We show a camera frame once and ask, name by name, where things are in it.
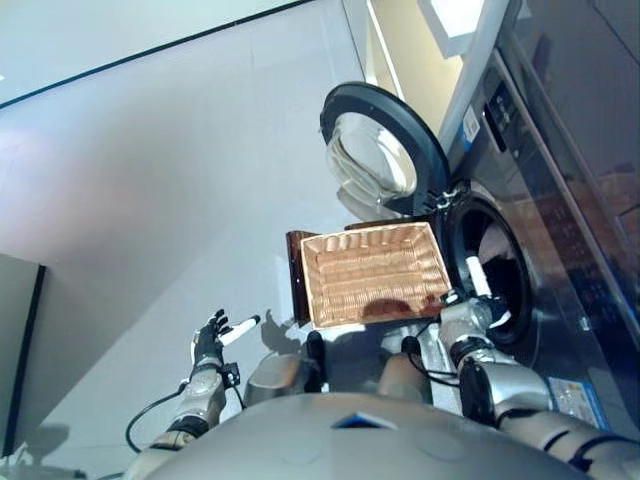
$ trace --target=wicker basket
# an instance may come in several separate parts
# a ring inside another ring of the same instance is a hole
[[[302,240],[314,328],[435,315],[451,283],[428,223]]]

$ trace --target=washing machine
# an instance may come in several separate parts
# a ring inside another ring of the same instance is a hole
[[[496,48],[445,154],[394,95],[335,87],[320,126],[338,198],[364,222],[427,220],[468,295],[478,257],[510,312],[492,341],[548,382],[556,409],[638,438],[637,319],[519,92]]]

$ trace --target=label sticker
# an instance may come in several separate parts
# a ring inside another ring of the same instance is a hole
[[[590,383],[553,377],[549,377],[548,380],[559,412],[584,420],[600,430],[609,430],[609,424]]]
[[[467,108],[467,111],[462,117],[462,125],[460,127],[462,142],[464,144],[464,151],[468,152],[471,148],[471,144],[480,131],[480,123],[478,123],[478,117],[476,117],[471,105]]]

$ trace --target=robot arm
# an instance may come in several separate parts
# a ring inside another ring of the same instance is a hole
[[[166,432],[144,449],[125,472],[127,480],[146,478],[190,442],[220,423],[226,406],[225,390],[240,383],[236,363],[226,364],[223,347],[237,340],[260,322],[257,315],[234,327],[227,326],[219,310],[198,330],[191,343],[193,369],[184,388],[178,413]]]
[[[638,478],[637,442],[552,411],[544,380],[493,345],[486,332],[504,312],[489,295],[462,300],[449,292],[440,313],[439,336],[458,370],[464,416],[594,478]]]

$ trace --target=floor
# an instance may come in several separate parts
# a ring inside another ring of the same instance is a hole
[[[89,478],[125,469],[127,422],[188,374],[193,331],[220,307],[265,319],[226,351],[244,380],[300,348],[284,234],[355,221],[318,114],[333,86],[361,78],[341,2],[317,0],[0,111],[0,251],[49,267],[24,459]],[[332,388],[372,388],[380,345],[398,338],[341,336],[334,363],[366,373],[334,367]],[[174,408],[146,416],[137,442]],[[228,395],[223,419],[237,411]]]

